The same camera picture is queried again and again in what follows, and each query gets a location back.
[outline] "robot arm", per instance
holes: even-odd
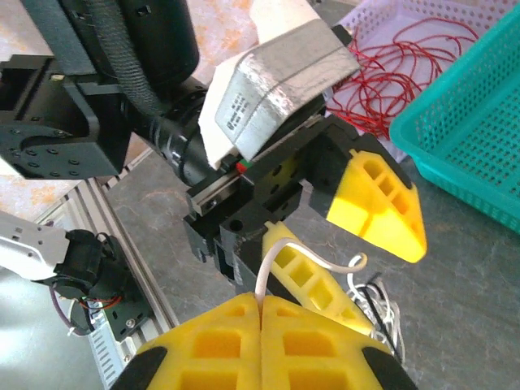
[[[136,132],[191,187],[193,253],[240,290],[253,287],[266,224],[298,207],[303,179],[325,219],[407,261],[426,253],[410,179],[373,136],[322,115],[322,92],[358,65],[348,33],[305,0],[257,0],[260,45],[218,67],[209,90],[190,76],[198,52],[185,1],[23,3],[55,54],[0,66],[0,153],[24,177],[115,175]],[[100,245],[86,233],[65,238],[65,256],[76,240]],[[45,280],[66,268],[39,261]],[[94,286],[101,276],[88,266],[80,279]],[[276,283],[271,291],[290,298]]]
[[[41,226],[0,211],[0,266],[22,278],[45,280],[56,276],[70,241],[66,232]]]
[[[86,308],[93,301],[114,303],[105,312],[117,341],[152,315],[119,241],[104,233],[66,232],[0,212],[0,266]],[[126,319],[134,324],[126,326]]]

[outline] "white basket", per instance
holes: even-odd
[[[349,30],[357,28],[360,43],[380,33],[388,22],[398,25],[398,30],[429,17],[462,22],[482,36],[516,4],[517,0],[366,0],[340,23]]]
[[[517,3],[518,0],[366,0],[350,11],[340,24],[350,32],[356,32],[361,51],[363,47],[389,44],[395,34],[404,27],[431,17],[462,22],[481,37]],[[463,27],[455,24],[432,22],[424,24],[420,31],[414,30],[414,35],[404,34],[402,37],[414,41],[441,33],[455,36],[462,30]],[[454,42],[446,41],[443,49],[455,50],[454,45]],[[470,44],[465,43],[463,52],[469,47]],[[419,68],[418,78],[415,81],[422,83],[427,80],[427,77],[427,73],[423,73]],[[336,100],[341,103],[347,102],[350,96],[352,94],[346,92],[335,95]],[[398,162],[406,156],[391,141],[379,140]]]

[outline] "yellow foam pad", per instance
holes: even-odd
[[[258,390],[260,317],[242,294],[143,345],[167,349],[149,389]]]
[[[282,222],[268,222],[266,226],[268,231],[262,243],[264,256],[281,238],[297,240]],[[282,249],[273,262],[271,272],[306,309],[320,313],[364,335],[372,332],[372,323],[345,294],[330,272],[296,249]]]
[[[167,354],[149,390],[378,390],[362,349],[388,349],[279,297],[266,297],[262,323],[242,294],[143,345]]]
[[[407,188],[379,154],[351,151],[327,220],[408,262],[427,251],[415,186]]]
[[[261,342],[264,390],[381,389],[362,349],[384,345],[279,297],[264,301]]]

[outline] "cable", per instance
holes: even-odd
[[[415,31],[423,24],[439,22],[463,28],[460,35],[436,34],[410,41],[404,35],[417,36]],[[426,18],[404,27],[387,45],[359,48],[358,29],[354,31],[349,50],[357,57],[361,69],[333,87],[335,96],[328,110],[363,132],[389,139],[388,129],[399,115],[450,63],[462,55],[462,42],[475,42],[479,36],[469,26],[448,19]],[[440,46],[452,41],[454,52]],[[418,82],[420,72],[426,81]],[[336,94],[349,93],[346,104]]]
[[[85,301],[89,302],[101,302],[101,303],[111,303],[115,300],[115,298],[112,299],[97,299],[97,298],[84,298]]]
[[[83,333],[81,333],[80,331],[78,331],[78,328],[75,327],[74,324],[72,323],[72,309],[74,308],[74,304],[76,304],[76,301],[75,301],[75,300],[71,300],[71,304],[70,304],[70,306],[69,306],[69,308],[68,308],[68,316],[67,316],[67,319],[71,322],[71,328],[69,328],[68,333],[67,333],[67,336],[70,336],[70,335],[73,334],[73,335],[76,336],[76,337],[86,337],[86,336],[88,336],[89,334],[83,334]],[[89,323],[90,318],[87,317],[87,316],[85,315],[85,320],[87,321],[87,326],[89,326],[89,330],[90,330],[91,332],[93,332],[93,331],[94,331],[94,328],[93,328],[92,324]]]
[[[68,327],[69,332],[68,336],[74,333],[77,336],[81,336],[81,334],[77,331],[76,327],[72,325],[71,321],[67,318],[67,316],[63,313],[61,306],[58,303],[58,298],[56,298],[56,292],[54,291],[54,286],[49,286],[49,293],[50,293],[50,300],[52,301],[52,304],[54,308],[56,309],[56,312],[58,313],[58,316],[61,318],[63,323]]]
[[[112,251],[112,256],[115,257],[116,256],[116,251],[115,251],[115,247],[114,247],[114,242],[112,241],[111,237],[106,234],[105,232],[99,232],[97,235],[96,235],[96,240],[99,240],[99,237],[104,237],[105,240],[102,241],[102,244],[105,244],[107,243],[110,250]]]
[[[119,296],[119,297],[116,297],[114,298],[113,300],[109,301],[109,304],[108,305],[105,305],[105,306],[101,306],[101,307],[90,307],[89,305],[86,305],[85,302],[86,301],[92,301],[94,303],[98,303],[98,302],[103,302],[103,300],[79,300],[79,303],[80,305],[82,305],[85,309],[88,309],[88,310],[106,310],[106,309],[110,309],[111,307],[117,305],[118,303],[121,302],[121,300],[123,299],[123,297]]]
[[[164,113],[142,69],[116,0],[85,0],[99,43],[128,100],[145,115]]]
[[[355,266],[357,261],[353,258],[349,265]],[[401,333],[401,312],[399,305],[390,301],[380,274],[375,274],[364,284],[354,284],[353,275],[349,274],[347,284],[347,295],[376,327],[370,336],[387,345],[394,356],[404,363],[406,350]]]
[[[257,283],[254,288],[254,295],[257,299],[258,308],[260,309],[260,311],[262,311],[263,300],[266,297],[267,279],[269,278],[269,274],[271,273],[272,263],[280,254],[282,249],[286,246],[296,249],[298,252],[305,255],[310,260],[312,260],[319,266],[325,268],[326,270],[333,271],[338,274],[351,274],[353,272],[358,272],[365,267],[367,262],[366,255],[364,253],[358,253],[350,261],[352,262],[354,259],[356,260],[356,264],[354,266],[338,266],[337,264],[328,262],[324,258],[320,257],[311,249],[303,245],[301,242],[294,240],[293,238],[282,238],[276,241],[275,244],[271,246],[271,248],[267,251],[266,256],[263,258],[262,264],[260,265],[260,269],[258,271]]]

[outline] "black cable sleeve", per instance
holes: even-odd
[[[145,115],[164,113],[143,71],[116,0],[84,0],[97,38],[128,100]]]

